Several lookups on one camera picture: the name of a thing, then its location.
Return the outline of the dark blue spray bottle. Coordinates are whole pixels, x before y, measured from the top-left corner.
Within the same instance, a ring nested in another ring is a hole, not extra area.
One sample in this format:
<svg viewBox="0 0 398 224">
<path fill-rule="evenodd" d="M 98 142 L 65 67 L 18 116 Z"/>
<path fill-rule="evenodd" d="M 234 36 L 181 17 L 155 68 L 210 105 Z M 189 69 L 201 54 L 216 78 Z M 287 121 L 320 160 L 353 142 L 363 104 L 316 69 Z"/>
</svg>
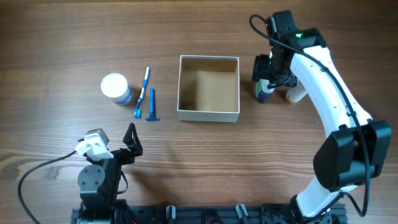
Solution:
<svg viewBox="0 0 398 224">
<path fill-rule="evenodd" d="M 259 103 L 268 103 L 275 88 L 268 88 L 269 80 L 260 79 L 255 86 L 255 97 Z"/>
</svg>

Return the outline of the blue white toothbrush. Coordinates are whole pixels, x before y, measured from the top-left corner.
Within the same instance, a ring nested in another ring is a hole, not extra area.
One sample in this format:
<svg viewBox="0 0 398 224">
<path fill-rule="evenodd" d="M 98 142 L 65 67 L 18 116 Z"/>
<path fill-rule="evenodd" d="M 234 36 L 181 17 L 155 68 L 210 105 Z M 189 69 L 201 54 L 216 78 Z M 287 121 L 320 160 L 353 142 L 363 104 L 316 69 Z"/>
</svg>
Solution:
<svg viewBox="0 0 398 224">
<path fill-rule="evenodd" d="M 141 109 L 139 107 L 141 105 L 142 100 L 145 97 L 146 88 L 147 88 L 147 85 L 148 85 L 148 82 L 149 82 L 149 78 L 150 78 L 150 68 L 147 67 L 146 68 L 146 73 L 145 73 L 145 76 L 144 76 L 144 82 L 143 82 L 143 85 L 142 85 L 142 88 L 141 88 L 141 92 L 140 92 L 140 95 L 139 95 L 139 97 L 137 99 L 136 107 L 135 107 L 135 110 L 134 110 L 134 118 L 141 118 L 142 111 L 141 111 Z"/>
</svg>

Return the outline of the white amber tube bottle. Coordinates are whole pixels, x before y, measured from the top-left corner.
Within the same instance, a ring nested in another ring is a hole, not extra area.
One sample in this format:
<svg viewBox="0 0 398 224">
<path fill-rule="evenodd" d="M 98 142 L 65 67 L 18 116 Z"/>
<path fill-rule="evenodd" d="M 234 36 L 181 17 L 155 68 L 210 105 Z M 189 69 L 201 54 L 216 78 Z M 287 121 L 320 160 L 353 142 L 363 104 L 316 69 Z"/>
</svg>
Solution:
<svg viewBox="0 0 398 224">
<path fill-rule="evenodd" d="M 307 95 L 307 90 L 303 86 L 302 82 L 298 81 L 295 87 L 287 91 L 286 99 L 290 103 L 297 103 L 306 95 Z"/>
</svg>

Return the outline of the white cotton swab tub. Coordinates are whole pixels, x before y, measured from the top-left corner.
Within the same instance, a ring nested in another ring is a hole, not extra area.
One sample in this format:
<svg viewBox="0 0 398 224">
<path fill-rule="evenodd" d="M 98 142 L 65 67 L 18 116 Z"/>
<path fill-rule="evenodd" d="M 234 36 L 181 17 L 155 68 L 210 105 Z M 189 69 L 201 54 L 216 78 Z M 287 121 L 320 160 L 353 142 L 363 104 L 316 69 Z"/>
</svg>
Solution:
<svg viewBox="0 0 398 224">
<path fill-rule="evenodd" d="M 120 73 L 110 73 L 101 81 L 101 91 L 113 103 L 117 105 L 125 105 L 132 98 L 132 90 L 124 75 Z"/>
</svg>

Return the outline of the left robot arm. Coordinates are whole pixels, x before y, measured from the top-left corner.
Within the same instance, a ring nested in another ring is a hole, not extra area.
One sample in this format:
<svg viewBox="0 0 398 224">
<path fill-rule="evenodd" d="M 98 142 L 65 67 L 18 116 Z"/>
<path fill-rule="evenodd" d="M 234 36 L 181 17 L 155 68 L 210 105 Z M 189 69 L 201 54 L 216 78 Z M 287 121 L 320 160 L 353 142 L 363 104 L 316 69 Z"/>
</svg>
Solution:
<svg viewBox="0 0 398 224">
<path fill-rule="evenodd" d="M 117 199 L 122 192 L 119 182 L 125 179 L 123 165 L 132 164 L 135 154 L 128 149 L 112 152 L 113 157 L 92 161 L 78 175 L 82 202 L 71 215 L 72 223 L 133 223 L 139 222 L 125 199 Z"/>
</svg>

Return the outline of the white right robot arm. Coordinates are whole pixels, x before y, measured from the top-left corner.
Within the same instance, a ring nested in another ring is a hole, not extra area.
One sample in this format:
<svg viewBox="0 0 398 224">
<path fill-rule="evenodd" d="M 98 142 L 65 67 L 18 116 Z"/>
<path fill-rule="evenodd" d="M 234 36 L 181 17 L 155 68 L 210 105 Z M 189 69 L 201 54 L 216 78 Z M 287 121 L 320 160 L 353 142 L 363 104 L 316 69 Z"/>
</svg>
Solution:
<svg viewBox="0 0 398 224">
<path fill-rule="evenodd" d="M 358 186 L 364 201 L 360 216 L 368 210 L 371 179 L 381 174 L 391 140 L 385 121 L 375 122 L 357 103 L 331 59 L 318 29 L 299 29 L 290 11 L 264 19 L 261 35 L 271 52 L 258 55 L 252 80 L 256 96 L 264 101 L 274 89 L 286 86 L 286 97 L 295 103 L 309 96 L 324 126 L 326 140 L 313 158 L 315 177 L 287 206 L 291 223 L 321 219 L 329 209 Z M 182 55 L 178 83 L 178 117 L 182 121 L 235 122 L 239 96 L 227 79 L 237 80 L 236 57 Z"/>
</svg>

